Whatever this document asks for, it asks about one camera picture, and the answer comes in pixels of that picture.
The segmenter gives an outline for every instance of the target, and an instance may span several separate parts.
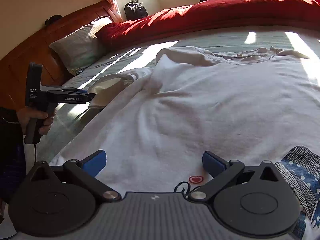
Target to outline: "dark clothing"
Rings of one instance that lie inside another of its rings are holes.
[[[0,107],[0,198],[7,203],[26,176],[22,140],[16,112]]]

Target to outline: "hand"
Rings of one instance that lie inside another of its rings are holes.
[[[45,112],[25,106],[17,112],[17,117],[21,125],[23,134],[26,134],[27,124],[30,121],[30,118],[45,119],[43,122],[43,126],[39,128],[39,133],[41,135],[46,135],[51,128],[56,113],[56,110],[54,110],[53,116],[48,117],[48,114]]]

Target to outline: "headboard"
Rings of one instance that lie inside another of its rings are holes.
[[[20,109],[24,106],[25,86],[30,62],[42,64],[42,85],[62,85],[72,75],[58,55],[48,46],[99,16],[114,16],[107,1],[75,11],[24,40],[0,60],[0,106]]]

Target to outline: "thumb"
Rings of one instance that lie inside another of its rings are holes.
[[[46,112],[42,112],[35,109],[31,109],[28,115],[30,118],[36,119],[46,119],[48,117],[48,114]]]

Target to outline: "black backpack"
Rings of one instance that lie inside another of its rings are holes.
[[[148,16],[147,10],[139,3],[139,0],[131,0],[124,6],[127,20],[138,20]]]

